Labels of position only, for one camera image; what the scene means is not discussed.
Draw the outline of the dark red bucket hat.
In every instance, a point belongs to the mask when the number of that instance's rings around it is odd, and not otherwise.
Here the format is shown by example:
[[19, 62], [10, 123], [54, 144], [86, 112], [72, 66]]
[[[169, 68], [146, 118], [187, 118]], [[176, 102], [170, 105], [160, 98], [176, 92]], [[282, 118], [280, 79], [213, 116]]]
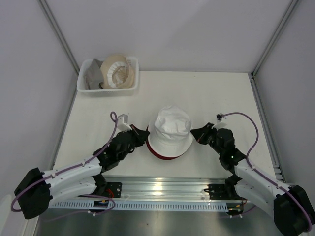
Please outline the dark red bucket hat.
[[158, 129], [147, 126], [150, 132], [146, 145], [149, 152], [162, 160], [173, 160], [185, 154], [192, 144], [192, 135], [176, 135], [173, 131], [168, 134], [168, 138], [158, 134]]

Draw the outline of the white bucket hat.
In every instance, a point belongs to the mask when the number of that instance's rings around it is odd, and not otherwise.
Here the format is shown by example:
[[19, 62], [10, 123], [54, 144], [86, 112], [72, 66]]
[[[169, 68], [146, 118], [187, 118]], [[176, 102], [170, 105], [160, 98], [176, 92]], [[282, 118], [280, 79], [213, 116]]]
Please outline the white bucket hat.
[[192, 124], [188, 114], [176, 107], [162, 108], [148, 124], [147, 148], [152, 155], [162, 160], [182, 156], [193, 141]]

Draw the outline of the beige bucket hat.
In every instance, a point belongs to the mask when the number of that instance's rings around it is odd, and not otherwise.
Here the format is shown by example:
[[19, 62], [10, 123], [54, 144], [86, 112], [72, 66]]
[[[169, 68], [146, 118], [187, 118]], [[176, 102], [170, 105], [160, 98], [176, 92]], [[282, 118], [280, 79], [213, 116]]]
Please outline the beige bucket hat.
[[134, 69], [123, 55], [111, 55], [107, 57], [100, 70], [103, 75], [103, 82], [100, 86], [103, 89], [128, 89], [134, 82]]

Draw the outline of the grey bucket hat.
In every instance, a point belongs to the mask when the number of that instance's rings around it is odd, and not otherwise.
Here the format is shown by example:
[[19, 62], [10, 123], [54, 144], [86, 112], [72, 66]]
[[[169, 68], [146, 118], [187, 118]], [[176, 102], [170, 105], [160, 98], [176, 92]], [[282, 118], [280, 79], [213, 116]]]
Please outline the grey bucket hat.
[[84, 73], [84, 82], [87, 90], [102, 89], [101, 84], [104, 81], [104, 77], [100, 70], [101, 65], [101, 61], [93, 59], [91, 65], [86, 69]]

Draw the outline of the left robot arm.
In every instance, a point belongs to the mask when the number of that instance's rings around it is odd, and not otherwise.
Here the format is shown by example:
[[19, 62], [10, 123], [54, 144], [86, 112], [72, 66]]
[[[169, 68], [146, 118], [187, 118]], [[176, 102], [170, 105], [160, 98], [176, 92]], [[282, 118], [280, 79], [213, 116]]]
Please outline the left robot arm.
[[104, 147], [99, 148], [89, 158], [59, 170], [42, 172], [31, 169], [14, 191], [25, 219], [33, 219], [43, 214], [51, 205], [77, 196], [94, 195], [101, 197], [106, 192], [107, 182], [103, 173], [123, 161], [135, 148], [145, 144], [148, 130], [131, 126], [128, 131], [119, 132]]

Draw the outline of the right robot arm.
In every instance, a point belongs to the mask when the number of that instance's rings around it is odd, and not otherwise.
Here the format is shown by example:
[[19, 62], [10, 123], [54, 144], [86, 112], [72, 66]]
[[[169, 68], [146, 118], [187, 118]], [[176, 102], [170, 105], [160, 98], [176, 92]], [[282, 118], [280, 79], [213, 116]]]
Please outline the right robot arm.
[[224, 169], [232, 173], [225, 180], [224, 192], [231, 199], [245, 198], [273, 218], [285, 236], [298, 236], [311, 231], [315, 212], [306, 191], [290, 186], [251, 164], [235, 146], [229, 129], [215, 129], [212, 123], [191, 134], [201, 145], [209, 145], [218, 155]]

